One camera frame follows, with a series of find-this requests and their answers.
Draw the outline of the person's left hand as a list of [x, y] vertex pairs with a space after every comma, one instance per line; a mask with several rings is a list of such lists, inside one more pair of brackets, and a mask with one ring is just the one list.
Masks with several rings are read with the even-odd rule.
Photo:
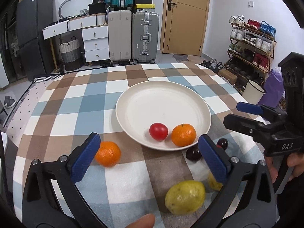
[[147, 214], [139, 218], [137, 221], [127, 225], [126, 228], [153, 228], [155, 220], [154, 214]]

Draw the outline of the person's right hand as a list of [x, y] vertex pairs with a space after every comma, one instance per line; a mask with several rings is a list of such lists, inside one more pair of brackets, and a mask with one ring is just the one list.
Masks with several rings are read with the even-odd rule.
[[[273, 158], [265, 157], [265, 161], [267, 163], [272, 183], [276, 181], [276, 178], [278, 177], [278, 170], [274, 167], [273, 164]], [[304, 155], [302, 152], [295, 152], [289, 155], [287, 158], [287, 165], [289, 167], [293, 167], [293, 172], [291, 176], [289, 177], [289, 181], [292, 179], [300, 176], [304, 171]]]

